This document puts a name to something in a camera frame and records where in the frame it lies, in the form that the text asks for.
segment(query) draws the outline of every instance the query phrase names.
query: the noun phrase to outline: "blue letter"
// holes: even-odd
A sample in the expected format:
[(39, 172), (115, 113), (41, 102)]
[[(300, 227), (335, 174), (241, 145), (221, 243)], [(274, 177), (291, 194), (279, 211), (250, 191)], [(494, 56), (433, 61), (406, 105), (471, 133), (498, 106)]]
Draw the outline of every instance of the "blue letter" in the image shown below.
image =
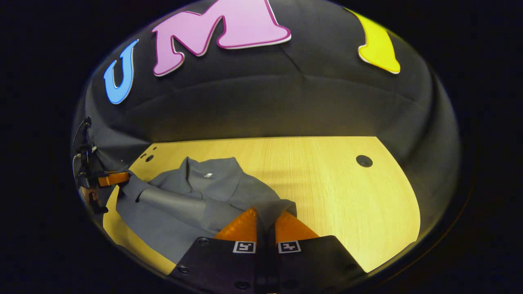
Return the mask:
[(120, 58), (122, 58), (123, 69), (123, 79), (120, 86), (116, 86), (115, 78), (112, 74), (112, 69), (115, 67), (116, 60), (111, 63), (107, 70), (105, 70), (105, 91), (107, 92), (107, 97), (109, 97), (109, 101), (111, 101), (111, 103), (113, 104), (120, 104), (131, 91), (132, 81), (134, 79), (132, 51), (136, 43), (138, 43), (138, 40), (134, 40), (120, 54)]

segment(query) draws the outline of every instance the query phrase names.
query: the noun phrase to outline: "gray shirt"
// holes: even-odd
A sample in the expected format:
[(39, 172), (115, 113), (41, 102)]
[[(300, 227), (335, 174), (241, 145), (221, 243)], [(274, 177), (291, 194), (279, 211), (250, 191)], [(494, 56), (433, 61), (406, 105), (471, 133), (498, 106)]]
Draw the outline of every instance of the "gray shirt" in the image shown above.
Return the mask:
[(265, 227), (284, 210), (296, 216), (294, 202), (280, 200), (269, 186), (245, 174), (234, 157), (204, 162), (187, 157), (179, 169), (149, 183), (129, 173), (116, 210), (149, 247), (174, 263), (196, 238), (212, 238), (251, 207)]

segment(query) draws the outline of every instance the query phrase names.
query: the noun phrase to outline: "pink letter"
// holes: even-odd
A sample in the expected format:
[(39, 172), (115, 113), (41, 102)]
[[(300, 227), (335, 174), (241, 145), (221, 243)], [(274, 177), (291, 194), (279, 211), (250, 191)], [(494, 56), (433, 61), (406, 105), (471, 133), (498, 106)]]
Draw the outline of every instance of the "pink letter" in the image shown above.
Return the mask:
[(276, 22), (268, 0), (218, 0), (202, 15), (180, 12), (152, 30), (156, 32), (154, 74), (166, 75), (183, 63), (184, 55), (176, 52), (173, 37), (194, 55), (205, 55), (222, 18), (224, 30), (218, 46), (224, 49), (267, 46), (291, 39), (289, 29)]

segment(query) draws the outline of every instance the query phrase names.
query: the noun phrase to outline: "wooden table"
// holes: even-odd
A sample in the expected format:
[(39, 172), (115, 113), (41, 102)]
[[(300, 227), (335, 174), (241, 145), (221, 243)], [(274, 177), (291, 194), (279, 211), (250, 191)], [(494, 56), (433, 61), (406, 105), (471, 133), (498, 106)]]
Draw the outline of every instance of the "wooden table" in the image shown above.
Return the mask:
[[(130, 167), (149, 181), (179, 168), (185, 157), (198, 162), (235, 157), (246, 174), (296, 202), (298, 219), (320, 236), (334, 235), (369, 272), (416, 241), (419, 208), (405, 174), (376, 137), (278, 137), (152, 144)], [(363, 167), (356, 157), (372, 159)], [(175, 264), (147, 246), (116, 212), (118, 187), (104, 216), (117, 243), (159, 271)]]

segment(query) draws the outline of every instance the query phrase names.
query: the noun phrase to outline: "yellow letter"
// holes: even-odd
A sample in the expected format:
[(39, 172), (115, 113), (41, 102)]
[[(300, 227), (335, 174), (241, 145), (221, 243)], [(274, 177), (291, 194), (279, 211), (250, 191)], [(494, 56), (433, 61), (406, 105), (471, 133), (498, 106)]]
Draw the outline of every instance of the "yellow letter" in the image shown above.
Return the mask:
[(356, 15), (363, 26), (365, 44), (358, 48), (360, 58), (393, 74), (400, 72), (400, 64), (394, 54), (394, 46), (387, 31), (372, 20), (346, 9)]

